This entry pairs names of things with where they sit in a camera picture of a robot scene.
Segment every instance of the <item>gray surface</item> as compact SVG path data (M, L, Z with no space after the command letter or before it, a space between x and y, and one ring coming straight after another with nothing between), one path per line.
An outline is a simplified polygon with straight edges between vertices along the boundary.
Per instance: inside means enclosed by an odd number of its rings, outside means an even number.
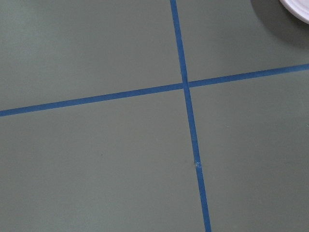
M204 230L181 90L0 127L1 232Z
M213 232L308 230L308 75L191 89Z
M278 0L178 0L189 80L309 63L309 25Z
M181 82L166 0L0 0L0 110Z

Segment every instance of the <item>vertical blue line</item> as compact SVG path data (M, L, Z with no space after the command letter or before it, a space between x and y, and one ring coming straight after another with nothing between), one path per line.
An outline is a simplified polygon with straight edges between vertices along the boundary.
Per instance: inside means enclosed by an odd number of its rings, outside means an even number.
M196 164L197 182L198 182L199 195L200 195L201 204L202 204L204 226L205 226L206 232L211 232L211 224L210 224L210 218L209 218L209 212L208 212L203 170L202 170L202 164L201 164L201 160L199 156L197 131L196 131L195 121L194 121L191 94L190 94L190 89L188 85L187 67L186 67L185 58L184 58L183 41L182 41L182 34L180 30L180 23L179 23L176 0L170 0L170 6L172 10L172 15L173 15L176 43L177 43L177 49L178 49L178 57L179 57L180 69L181 69L181 74L182 74L182 79L183 79L183 91L184 91L185 103L186 103L187 114L188 114L193 155L194 155L194 160Z

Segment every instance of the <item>white object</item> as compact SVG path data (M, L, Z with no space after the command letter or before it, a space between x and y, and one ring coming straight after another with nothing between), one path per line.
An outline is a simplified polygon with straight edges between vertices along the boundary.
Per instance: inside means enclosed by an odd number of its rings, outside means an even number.
M309 24L309 0L280 0L297 18Z

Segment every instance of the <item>white round object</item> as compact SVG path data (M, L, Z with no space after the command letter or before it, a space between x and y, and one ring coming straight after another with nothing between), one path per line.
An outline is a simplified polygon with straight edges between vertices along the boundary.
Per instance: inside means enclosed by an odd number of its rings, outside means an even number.
M297 18L309 24L309 0L280 0Z

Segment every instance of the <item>blue tape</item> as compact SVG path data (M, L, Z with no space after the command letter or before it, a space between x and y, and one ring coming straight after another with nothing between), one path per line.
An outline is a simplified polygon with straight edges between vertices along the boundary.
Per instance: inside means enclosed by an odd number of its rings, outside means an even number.
M194 155L194 160L196 164L197 182L198 182L199 195L200 195L201 204L202 204L204 226L205 226L206 232L211 232L211 224L210 224L210 218L209 218L209 212L208 212L206 190L205 190L205 184L204 184L202 165L201 165L200 156L199 156L197 131L196 131L196 126L195 126L195 121L194 121L191 94L190 94L190 89L188 85L187 67L186 67L185 58L184 58L183 41L182 41L182 35L181 35L181 30L180 30L180 23L179 23L176 0L170 0L170 5L171 5L174 28L175 28L179 64L180 64L180 69L181 69L181 74L182 74L182 79L183 79L183 91L184 91L185 103L186 103L187 114L188 114L193 155Z
M62 101L62 102L58 101L58 102L53 102L53 103L26 106L26 107L10 109L10 110L2 110L0 111L0 116L17 115L17 114L29 113L29 112L40 111L40 110L49 110L49 109L55 109L55 108L60 108L60 107L73 106L73 105L81 105L81 104L87 104L87 103L93 103L93 102L102 102L102 101L108 101L108 100L119 99L119 98L128 98L128 97L151 94L151 93L167 92L167 91L177 90L177 89L182 89L182 88L183 88L183 85L182 83L180 83L180 84L172 84L172 85L167 85L167 86L143 88L143 89L120 92L120 93L112 93L112 94L106 94L106 95L100 95L100 96L94 96L94 97L88 97L88 98L80 98L80 99L74 99L74 100L68 100L68 101Z
M269 70L263 70L263 71L257 71L257 72L248 72L248 73L242 73L242 74L236 74L236 75L230 75L230 76L222 76L222 77L204 79L204 80L199 80L199 81L191 81L189 82L189 87L214 85L218 83L239 81L239 80L264 77L264 76L272 76L272 75L283 74L283 73L299 72L299 71L304 71L304 70L309 70L309 64L295 65L291 67L269 69Z

